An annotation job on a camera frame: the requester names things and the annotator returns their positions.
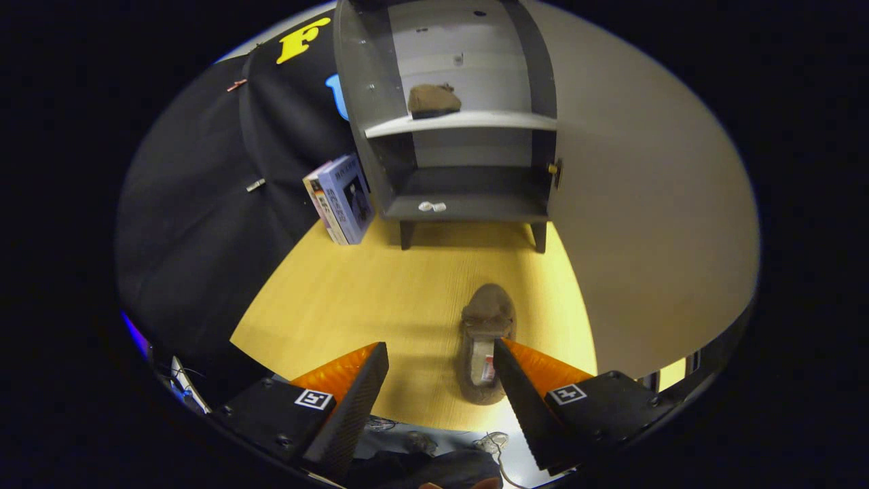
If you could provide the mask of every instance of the book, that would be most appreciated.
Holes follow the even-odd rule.
[[[322,220],[323,224],[326,226],[326,232],[328,232],[329,237],[339,245],[347,245],[347,238],[344,237],[344,233],[341,231],[341,227],[335,219],[335,214],[332,212],[332,208],[326,198],[326,192],[323,190],[319,179],[319,174],[332,163],[332,161],[328,161],[321,164],[319,168],[310,172],[305,178],[303,178],[302,182],[305,184],[305,189],[308,190],[308,196],[311,197],[311,202],[314,203],[314,207],[317,209],[317,214],[320,216],[320,220]]]
[[[359,158],[355,153],[339,157],[318,176],[347,242],[358,245],[375,219]]]

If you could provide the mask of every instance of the cabinet shelf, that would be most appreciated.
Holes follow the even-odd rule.
[[[547,196],[538,171],[508,167],[441,167],[416,170],[387,208],[387,218],[410,221],[546,222]],[[445,211],[421,211],[422,202]]]
[[[398,117],[365,130],[365,137],[381,137],[414,131],[461,129],[467,127],[506,127],[555,131],[556,120],[530,112],[517,111],[458,111],[446,116],[413,119]]]

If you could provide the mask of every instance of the wooden table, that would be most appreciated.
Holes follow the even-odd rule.
[[[453,367],[461,308],[495,282],[515,303],[517,341],[597,373],[580,289],[551,223],[542,255],[524,224],[418,224],[408,251],[397,228],[378,218],[361,244],[339,246],[318,222],[260,290],[232,343],[295,378],[385,341],[389,373],[372,414],[439,429],[518,431],[506,398],[465,401]]]

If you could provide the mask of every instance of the brown slipper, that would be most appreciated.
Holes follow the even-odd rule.
[[[449,84],[416,85],[410,89],[408,111],[413,119],[446,116],[461,109],[461,100]]]
[[[513,301],[499,285],[477,289],[461,311],[461,351],[458,358],[459,387],[464,398],[477,405],[492,405],[504,398],[501,380],[495,375],[494,341],[515,339]]]

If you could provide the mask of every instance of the cable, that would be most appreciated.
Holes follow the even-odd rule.
[[[374,415],[368,416],[368,427],[375,432],[387,432],[395,428],[397,424],[398,423],[392,419],[381,418],[380,416]]]
[[[165,364],[159,364],[159,365],[160,365],[161,367],[166,368],[166,369],[169,369],[169,370],[171,370],[172,372],[175,372],[175,373],[181,372],[181,373],[183,373],[184,375],[187,375],[187,372],[193,372],[193,373],[195,373],[196,375],[198,375],[198,376],[200,376],[200,377],[202,377],[202,378],[206,378],[204,374],[202,374],[202,373],[200,373],[200,372],[197,372],[197,371],[193,370],[192,368],[181,367],[180,369],[176,369],[176,368],[172,368],[172,367],[170,367],[170,366],[168,366],[168,365],[165,365]]]
[[[495,443],[491,437],[489,437],[489,441],[491,441],[492,445],[494,445],[495,448],[498,449],[498,467],[501,469],[501,476],[504,478],[504,480],[506,480],[508,483],[510,483],[516,487],[519,487],[519,489],[529,489],[528,487],[520,486],[520,485],[516,484],[515,482],[513,482],[512,480],[510,480],[510,478],[507,476],[507,473],[504,472],[504,464],[501,462],[501,444]]]

